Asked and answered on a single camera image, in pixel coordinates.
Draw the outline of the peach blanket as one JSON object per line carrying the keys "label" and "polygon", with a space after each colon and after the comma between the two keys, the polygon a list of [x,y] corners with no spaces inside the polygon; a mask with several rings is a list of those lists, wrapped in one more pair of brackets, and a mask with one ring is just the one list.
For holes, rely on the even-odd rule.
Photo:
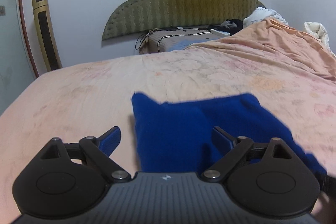
{"label": "peach blanket", "polygon": [[300,69],[335,83],[335,57],[318,39],[266,18],[227,38],[194,43],[206,48],[283,68]]}

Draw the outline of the black dark clothing pile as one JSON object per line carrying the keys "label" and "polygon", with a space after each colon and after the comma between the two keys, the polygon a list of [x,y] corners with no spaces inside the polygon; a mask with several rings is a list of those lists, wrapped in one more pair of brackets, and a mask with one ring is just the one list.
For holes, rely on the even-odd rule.
{"label": "black dark clothing pile", "polygon": [[221,24],[210,24],[207,30],[216,30],[234,35],[243,29],[243,22],[240,19],[227,19]]}

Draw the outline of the white crumpled bedding right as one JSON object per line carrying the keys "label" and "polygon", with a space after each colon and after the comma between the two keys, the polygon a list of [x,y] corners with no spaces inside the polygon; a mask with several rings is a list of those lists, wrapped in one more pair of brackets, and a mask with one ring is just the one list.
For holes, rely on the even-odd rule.
{"label": "white crumpled bedding right", "polygon": [[335,53],[331,50],[329,46],[329,36],[326,28],[322,23],[318,22],[305,22],[303,24],[304,31],[314,36],[318,39],[325,47],[335,57]]}

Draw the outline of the olive padded headboard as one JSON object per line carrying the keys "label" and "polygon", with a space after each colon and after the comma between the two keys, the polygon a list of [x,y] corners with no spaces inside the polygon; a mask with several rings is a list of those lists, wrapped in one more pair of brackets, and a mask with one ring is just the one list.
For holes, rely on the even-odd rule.
{"label": "olive padded headboard", "polygon": [[263,4],[259,0],[128,0],[109,17],[102,39],[155,28],[205,26],[243,20]]}

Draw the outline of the frosted floral wardrobe door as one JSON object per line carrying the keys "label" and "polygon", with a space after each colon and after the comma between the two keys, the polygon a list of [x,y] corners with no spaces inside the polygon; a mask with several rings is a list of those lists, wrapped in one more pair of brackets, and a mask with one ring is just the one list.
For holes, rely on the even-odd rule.
{"label": "frosted floral wardrobe door", "polygon": [[1,113],[39,73],[27,36],[23,0],[1,0]]}

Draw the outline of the blue beaded sweater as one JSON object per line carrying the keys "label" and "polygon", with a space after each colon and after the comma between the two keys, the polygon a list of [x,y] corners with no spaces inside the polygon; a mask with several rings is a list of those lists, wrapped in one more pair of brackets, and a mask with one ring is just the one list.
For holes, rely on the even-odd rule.
{"label": "blue beaded sweater", "polygon": [[228,143],[212,137],[213,128],[220,127],[233,137],[246,136],[256,143],[281,138],[313,173],[326,173],[314,155],[305,153],[291,131],[252,94],[158,103],[135,93],[131,103],[144,172],[202,174],[230,150]]}

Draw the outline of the brown striped pillow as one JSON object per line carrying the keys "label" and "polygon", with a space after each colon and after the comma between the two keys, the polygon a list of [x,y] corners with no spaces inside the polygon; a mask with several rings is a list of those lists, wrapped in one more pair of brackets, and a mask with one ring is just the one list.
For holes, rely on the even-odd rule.
{"label": "brown striped pillow", "polygon": [[136,43],[139,54],[184,50],[194,43],[209,42],[222,38],[204,27],[173,28],[169,30],[151,30],[141,36]]}

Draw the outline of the white quilt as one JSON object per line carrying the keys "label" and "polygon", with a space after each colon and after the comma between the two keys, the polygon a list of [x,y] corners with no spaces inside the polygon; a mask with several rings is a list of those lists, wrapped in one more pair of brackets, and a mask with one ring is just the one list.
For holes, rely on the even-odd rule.
{"label": "white quilt", "polygon": [[277,11],[272,9],[266,9],[264,7],[257,7],[250,16],[247,16],[243,20],[243,28],[250,26],[251,24],[261,22],[266,18],[274,18],[285,25],[288,25],[288,22],[283,18]]}

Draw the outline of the pink floral bed sheet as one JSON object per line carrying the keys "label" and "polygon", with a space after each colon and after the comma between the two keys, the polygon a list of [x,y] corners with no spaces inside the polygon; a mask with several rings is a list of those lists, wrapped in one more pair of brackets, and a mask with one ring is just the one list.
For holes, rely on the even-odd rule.
{"label": "pink floral bed sheet", "polygon": [[135,92],[159,102],[251,93],[335,174],[335,83],[319,75],[321,67],[315,59],[304,64],[278,51],[211,42],[46,73],[1,115],[1,223],[18,217],[13,182],[54,136],[77,142],[118,126],[122,139],[112,158],[134,173]]}

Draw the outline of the gold tower fan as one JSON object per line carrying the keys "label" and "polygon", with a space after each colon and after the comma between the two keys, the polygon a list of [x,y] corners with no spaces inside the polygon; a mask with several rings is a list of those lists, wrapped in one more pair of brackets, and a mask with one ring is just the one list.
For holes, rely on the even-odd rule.
{"label": "gold tower fan", "polygon": [[35,29],[47,71],[62,68],[52,28],[49,0],[32,0]]}

